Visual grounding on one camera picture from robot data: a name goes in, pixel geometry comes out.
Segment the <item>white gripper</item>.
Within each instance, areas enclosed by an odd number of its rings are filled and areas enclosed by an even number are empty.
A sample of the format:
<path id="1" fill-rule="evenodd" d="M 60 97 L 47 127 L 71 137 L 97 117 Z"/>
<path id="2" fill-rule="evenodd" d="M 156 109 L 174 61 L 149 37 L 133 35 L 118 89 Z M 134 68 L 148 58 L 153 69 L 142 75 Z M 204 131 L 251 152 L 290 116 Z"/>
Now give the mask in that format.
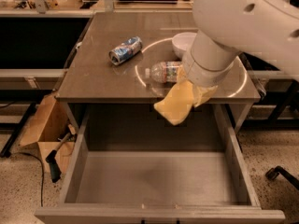
<path id="1" fill-rule="evenodd" d="M 234 59 L 228 61 L 221 60 L 224 67 L 219 71 L 213 71 L 211 68 L 205 68 L 197 62 L 190 49 L 183 55 L 182 66 L 177 70 L 177 83 L 188 79 L 192 84 L 193 106 L 198 107 L 206 103 L 216 92 L 217 85 L 221 84 L 231 71 L 234 65 Z"/>

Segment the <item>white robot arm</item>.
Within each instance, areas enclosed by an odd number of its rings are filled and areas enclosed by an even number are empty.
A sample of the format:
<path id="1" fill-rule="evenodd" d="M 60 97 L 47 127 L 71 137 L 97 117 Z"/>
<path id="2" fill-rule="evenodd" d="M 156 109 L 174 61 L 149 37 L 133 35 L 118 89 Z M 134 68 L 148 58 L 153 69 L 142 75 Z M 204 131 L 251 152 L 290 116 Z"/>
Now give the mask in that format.
<path id="1" fill-rule="evenodd" d="M 194 0 L 198 33 L 183 57 L 176 93 L 184 109 L 211 97 L 240 52 L 299 75 L 298 9 L 283 0 Z"/>

